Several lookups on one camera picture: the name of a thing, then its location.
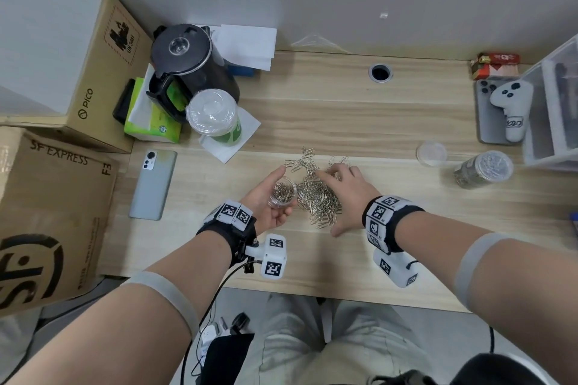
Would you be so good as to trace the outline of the person's right hand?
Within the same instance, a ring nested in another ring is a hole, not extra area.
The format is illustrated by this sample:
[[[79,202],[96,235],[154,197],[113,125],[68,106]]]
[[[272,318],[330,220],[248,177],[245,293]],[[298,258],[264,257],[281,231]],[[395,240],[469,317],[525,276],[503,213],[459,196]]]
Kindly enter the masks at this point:
[[[368,203],[381,196],[381,192],[365,180],[360,169],[355,165],[350,167],[343,162],[338,162],[332,164],[326,171],[317,170],[315,174],[334,192],[342,206],[342,211],[360,211],[363,216]]]

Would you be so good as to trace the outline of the small clear plastic jar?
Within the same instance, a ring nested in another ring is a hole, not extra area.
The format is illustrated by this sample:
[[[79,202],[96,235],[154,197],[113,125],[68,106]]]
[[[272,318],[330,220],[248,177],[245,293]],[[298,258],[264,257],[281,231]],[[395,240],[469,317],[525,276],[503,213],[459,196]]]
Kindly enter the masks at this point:
[[[296,183],[289,177],[283,176],[276,181],[268,205],[276,209],[285,208],[297,199],[297,194],[298,188]]]

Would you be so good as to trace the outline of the green tissue pack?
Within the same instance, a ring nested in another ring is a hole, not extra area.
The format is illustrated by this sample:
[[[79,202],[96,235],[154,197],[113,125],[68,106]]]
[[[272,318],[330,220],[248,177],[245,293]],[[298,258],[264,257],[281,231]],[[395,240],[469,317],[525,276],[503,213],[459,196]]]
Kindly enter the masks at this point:
[[[178,143],[182,124],[175,121],[147,95],[148,84],[154,75],[148,64],[143,77],[135,78],[129,96],[124,133],[141,141]]]

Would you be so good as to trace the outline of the black marker wrist band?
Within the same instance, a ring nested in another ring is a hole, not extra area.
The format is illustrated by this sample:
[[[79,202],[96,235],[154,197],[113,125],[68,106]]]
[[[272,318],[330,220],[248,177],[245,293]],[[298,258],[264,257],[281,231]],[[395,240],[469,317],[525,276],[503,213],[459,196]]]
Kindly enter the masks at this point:
[[[231,249],[230,268],[246,259],[246,246],[257,238],[253,211],[240,202],[226,200],[205,219],[197,234],[213,231],[222,236]]]

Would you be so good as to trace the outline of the large brown cardboard box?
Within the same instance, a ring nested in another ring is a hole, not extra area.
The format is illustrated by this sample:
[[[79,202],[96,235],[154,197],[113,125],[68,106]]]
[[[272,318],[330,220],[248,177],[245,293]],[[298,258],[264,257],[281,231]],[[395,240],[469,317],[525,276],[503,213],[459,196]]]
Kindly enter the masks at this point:
[[[86,294],[119,162],[0,127],[0,317]]]

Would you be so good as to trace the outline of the white handheld controller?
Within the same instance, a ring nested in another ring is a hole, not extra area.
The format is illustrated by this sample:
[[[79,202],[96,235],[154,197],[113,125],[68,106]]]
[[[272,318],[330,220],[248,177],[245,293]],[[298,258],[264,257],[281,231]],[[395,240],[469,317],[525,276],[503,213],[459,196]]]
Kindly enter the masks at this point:
[[[530,121],[533,84],[517,80],[497,87],[490,95],[492,105],[502,108],[506,118],[505,137],[517,143],[524,139]]]

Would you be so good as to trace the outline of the white power adapter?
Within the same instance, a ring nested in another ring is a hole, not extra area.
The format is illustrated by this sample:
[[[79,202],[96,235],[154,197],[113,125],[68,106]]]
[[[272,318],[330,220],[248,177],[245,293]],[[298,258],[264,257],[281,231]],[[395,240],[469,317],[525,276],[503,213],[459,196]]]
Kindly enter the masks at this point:
[[[206,325],[204,330],[200,333],[200,352],[199,352],[199,365],[203,368],[207,356],[208,349],[212,342],[220,337],[229,336],[229,326],[227,325],[225,319],[220,317],[218,320],[213,321]]]

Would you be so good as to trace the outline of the person's left forearm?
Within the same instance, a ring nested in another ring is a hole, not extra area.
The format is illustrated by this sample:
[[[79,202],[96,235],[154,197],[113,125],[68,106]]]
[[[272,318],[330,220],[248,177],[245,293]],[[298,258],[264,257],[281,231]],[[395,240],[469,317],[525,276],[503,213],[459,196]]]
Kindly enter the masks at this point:
[[[231,263],[227,241],[195,236],[148,268],[172,282],[197,316]],[[6,385],[168,385],[191,342],[188,324],[150,287],[121,285],[36,353]]]

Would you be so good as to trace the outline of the person's left hand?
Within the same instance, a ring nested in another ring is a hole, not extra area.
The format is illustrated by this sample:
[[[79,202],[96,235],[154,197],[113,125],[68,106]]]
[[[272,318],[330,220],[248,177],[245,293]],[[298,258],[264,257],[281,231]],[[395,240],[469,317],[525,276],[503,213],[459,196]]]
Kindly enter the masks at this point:
[[[257,236],[265,231],[274,229],[270,228],[271,213],[268,202],[276,181],[285,175],[285,170],[284,165],[279,166],[240,199],[240,203],[251,209],[253,216],[256,218],[255,229]]]

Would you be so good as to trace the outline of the white paper napkin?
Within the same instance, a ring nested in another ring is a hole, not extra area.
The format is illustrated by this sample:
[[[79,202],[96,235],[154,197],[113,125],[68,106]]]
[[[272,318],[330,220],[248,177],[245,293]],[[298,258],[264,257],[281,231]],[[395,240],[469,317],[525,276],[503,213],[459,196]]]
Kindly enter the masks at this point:
[[[200,146],[220,160],[223,164],[226,164],[240,150],[240,148],[243,147],[261,125],[261,123],[244,108],[238,107],[237,111],[241,132],[238,140],[232,145],[218,142],[207,135],[199,137]]]

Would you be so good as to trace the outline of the red cigarette pack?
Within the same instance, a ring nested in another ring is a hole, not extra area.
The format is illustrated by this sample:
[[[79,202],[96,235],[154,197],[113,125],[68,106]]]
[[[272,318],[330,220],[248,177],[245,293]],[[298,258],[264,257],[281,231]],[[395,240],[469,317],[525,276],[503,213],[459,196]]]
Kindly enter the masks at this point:
[[[481,52],[470,60],[471,79],[484,80],[492,76],[517,77],[521,57],[517,53]]]

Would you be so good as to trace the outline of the black electric kettle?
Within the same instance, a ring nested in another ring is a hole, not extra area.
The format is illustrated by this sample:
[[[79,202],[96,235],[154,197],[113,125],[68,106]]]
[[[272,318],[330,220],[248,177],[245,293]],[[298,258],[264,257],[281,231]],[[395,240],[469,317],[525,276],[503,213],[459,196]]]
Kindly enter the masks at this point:
[[[146,94],[170,118],[180,124],[187,122],[185,111],[169,97],[171,86],[177,87],[185,105],[206,89],[224,90],[239,102],[239,86],[228,70],[228,62],[213,44],[208,26],[160,25],[153,35],[151,61],[155,72]]]

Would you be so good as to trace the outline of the blue box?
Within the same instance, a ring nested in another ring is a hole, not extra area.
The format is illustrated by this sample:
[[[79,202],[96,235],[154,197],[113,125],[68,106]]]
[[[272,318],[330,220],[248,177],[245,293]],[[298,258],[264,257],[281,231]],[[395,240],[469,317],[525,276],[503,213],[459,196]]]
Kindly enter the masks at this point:
[[[255,77],[259,73],[259,69],[248,67],[248,66],[240,66],[234,63],[231,63],[228,60],[225,60],[227,65],[227,71],[231,76],[241,76],[241,77]]]

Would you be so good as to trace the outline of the person's right forearm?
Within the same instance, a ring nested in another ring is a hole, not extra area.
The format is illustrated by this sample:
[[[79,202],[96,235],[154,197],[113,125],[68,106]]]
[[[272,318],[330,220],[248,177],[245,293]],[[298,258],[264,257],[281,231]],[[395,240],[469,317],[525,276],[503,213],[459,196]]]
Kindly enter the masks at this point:
[[[395,240],[560,385],[578,385],[578,257],[427,212]]]

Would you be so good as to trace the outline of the clear round jar lid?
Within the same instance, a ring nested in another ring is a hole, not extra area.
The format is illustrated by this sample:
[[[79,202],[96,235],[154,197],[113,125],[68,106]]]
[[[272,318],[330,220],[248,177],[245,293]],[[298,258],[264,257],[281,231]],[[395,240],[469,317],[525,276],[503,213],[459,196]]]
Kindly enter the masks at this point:
[[[442,168],[447,163],[447,149],[444,144],[432,140],[425,140],[415,150],[417,161],[432,168]]]

